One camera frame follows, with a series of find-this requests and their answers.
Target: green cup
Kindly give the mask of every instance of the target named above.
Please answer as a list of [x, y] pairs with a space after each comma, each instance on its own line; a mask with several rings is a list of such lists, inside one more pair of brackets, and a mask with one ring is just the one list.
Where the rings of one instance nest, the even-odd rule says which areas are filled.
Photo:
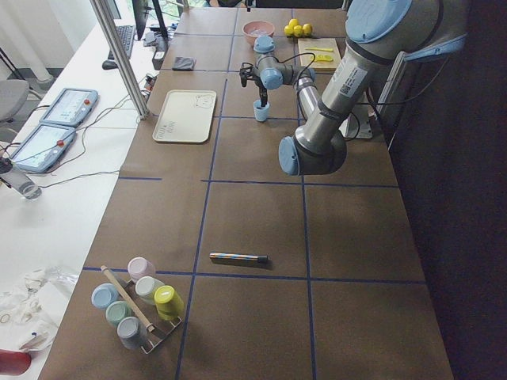
[[125, 301], [115, 301], [105, 310], [105, 319], [112, 327], [118, 327], [122, 320], [132, 315], [132, 309]]

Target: label sticker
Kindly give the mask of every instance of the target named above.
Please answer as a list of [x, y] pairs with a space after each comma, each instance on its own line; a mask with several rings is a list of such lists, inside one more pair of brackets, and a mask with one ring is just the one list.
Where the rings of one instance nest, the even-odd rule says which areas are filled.
[[360, 67], [348, 66], [347, 60], [343, 59], [340, 62], [340, 66], [333, 74], [333, 81], [343, 83], [340, 88], [340, 93], [346, 97], [352, 97], [367, 73], [366, 70]]

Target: yellow cup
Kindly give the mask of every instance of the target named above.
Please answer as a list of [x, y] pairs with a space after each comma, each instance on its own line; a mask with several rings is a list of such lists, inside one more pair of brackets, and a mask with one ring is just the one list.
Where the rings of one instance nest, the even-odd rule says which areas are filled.
[[183, 314], [183, 300], [170, 285], [157, 289], [154, 301], [158, 315], [164, 321], [172, 321]]

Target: pink bowl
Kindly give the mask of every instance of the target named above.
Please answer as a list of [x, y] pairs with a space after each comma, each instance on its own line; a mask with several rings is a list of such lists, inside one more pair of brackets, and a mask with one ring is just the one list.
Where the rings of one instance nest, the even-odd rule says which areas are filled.
[[267, 21], [251, 21], [243, 26], [243, 34], [245, 35], [246, 42], [253, 46], [257, 37], [273, 37], [275, 25]]

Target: wooden cutting board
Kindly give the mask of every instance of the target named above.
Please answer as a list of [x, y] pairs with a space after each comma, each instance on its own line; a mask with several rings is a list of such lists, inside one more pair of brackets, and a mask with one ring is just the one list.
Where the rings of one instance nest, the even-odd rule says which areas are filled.
[[[299, 53], [314, 53], [315, 55], [330, 55], [332, 62], [313, 62], [311, 67], [315, 71], [335, 71], [341, 61], [340, 51], [334, 38], [299, 38]], [[333, 51], [318, 51], [312, 48], [331, 48]], [[301, 55], [299, 57], [301, 66], [306, 66], [311, 62], [311, 55]]]

